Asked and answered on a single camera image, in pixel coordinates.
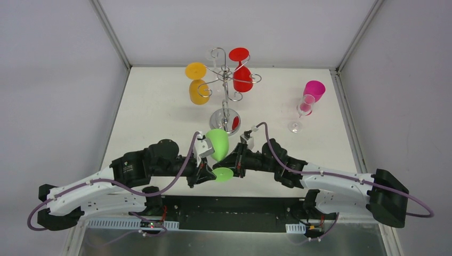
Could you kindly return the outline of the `chrome wine glass rack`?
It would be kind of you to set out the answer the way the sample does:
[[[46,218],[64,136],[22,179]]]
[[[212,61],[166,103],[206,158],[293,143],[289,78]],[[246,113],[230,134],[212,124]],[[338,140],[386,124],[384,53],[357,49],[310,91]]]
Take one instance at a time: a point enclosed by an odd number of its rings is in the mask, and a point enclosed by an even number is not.
[[[233,72],[238,66],[238,62],[232,61],[229,58],[229,53],[221,47],[215,47],[219,50],[219,57],[216,61],[217,68],[213,69],[206,66],[207,70],[215,75],[215,79],[206,84],[212,84],[220,82],[223,87],[224,97],[222,99],[222,107],[212,113],[209,126],[211,129],[222,129],[226,131],[228,136],[232,136],[239,131],[241,125],[241,117],[237,111],[233,110],[229,103],[239,102],[243,99],[243,93],[237,92],[233,87]],[[248,59],[244,65],[248,64],[251,59],[249,54]],[[253,79],[253,86],[262,80],[262,76],[259,74],[253,74],[251,72],[251,78]]]

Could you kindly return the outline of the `green plastic wine glass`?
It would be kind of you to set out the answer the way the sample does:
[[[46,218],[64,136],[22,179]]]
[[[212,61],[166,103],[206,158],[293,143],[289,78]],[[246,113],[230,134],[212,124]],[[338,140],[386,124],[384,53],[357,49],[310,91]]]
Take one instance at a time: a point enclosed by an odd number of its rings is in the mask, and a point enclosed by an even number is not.
[[[211,158],[217,162],[223,160],[229,151],[229,137],[226,131],[212,129],[205,136],[211,140],[215,149],[215,153],[211,155]],[[216,182],[226,182],[233,177],[232,171],[224,167],[213,169],[213,173],[216,175]]]

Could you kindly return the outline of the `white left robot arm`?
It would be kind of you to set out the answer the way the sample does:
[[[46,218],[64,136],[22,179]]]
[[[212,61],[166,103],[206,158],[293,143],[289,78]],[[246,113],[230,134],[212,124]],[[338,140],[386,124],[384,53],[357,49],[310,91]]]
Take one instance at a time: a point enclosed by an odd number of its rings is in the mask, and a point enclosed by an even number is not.
[[[207,158],[219,161],[228,152],[228,142],[215,143],[196,134],[186,156],[179,154],[178,144],[163,139],[149,147],[125,153],[105,169],[70,185],[43,184],[39,187],[41,205],[36,228],[60,231],[72,228],[80,220],[106,213],[147,212],[158,215],[163,208],[161,195],[180,177],[189,187],[217,179]]]

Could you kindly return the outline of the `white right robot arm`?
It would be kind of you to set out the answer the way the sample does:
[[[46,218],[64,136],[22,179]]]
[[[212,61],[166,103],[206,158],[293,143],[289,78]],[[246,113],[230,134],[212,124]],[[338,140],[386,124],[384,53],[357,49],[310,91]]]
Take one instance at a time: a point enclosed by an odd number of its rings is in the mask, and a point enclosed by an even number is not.
[[[302,210],[311,219],[322,213],[346,213],[371,216],[394,228],[405,226],[408,199],[402,194],[409,190],[387,170],[359,174],[324,169],[290,157],[275,139],[257,152],[240,142],[213,167],[229,168],[240,178],[247,170],[271,172],[285,187],[307,189]]]

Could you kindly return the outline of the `magenta plastic wine glass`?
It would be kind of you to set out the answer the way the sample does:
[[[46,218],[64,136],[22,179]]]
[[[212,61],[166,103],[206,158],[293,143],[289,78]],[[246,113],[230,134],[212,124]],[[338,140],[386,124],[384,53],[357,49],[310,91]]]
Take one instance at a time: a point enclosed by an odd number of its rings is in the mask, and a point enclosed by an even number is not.
[[[300,104],[300,110],[307,115],[312,113],[312,108],[326,92],[324,84],[320,81],[309,81],[303,91],[303,99]]]

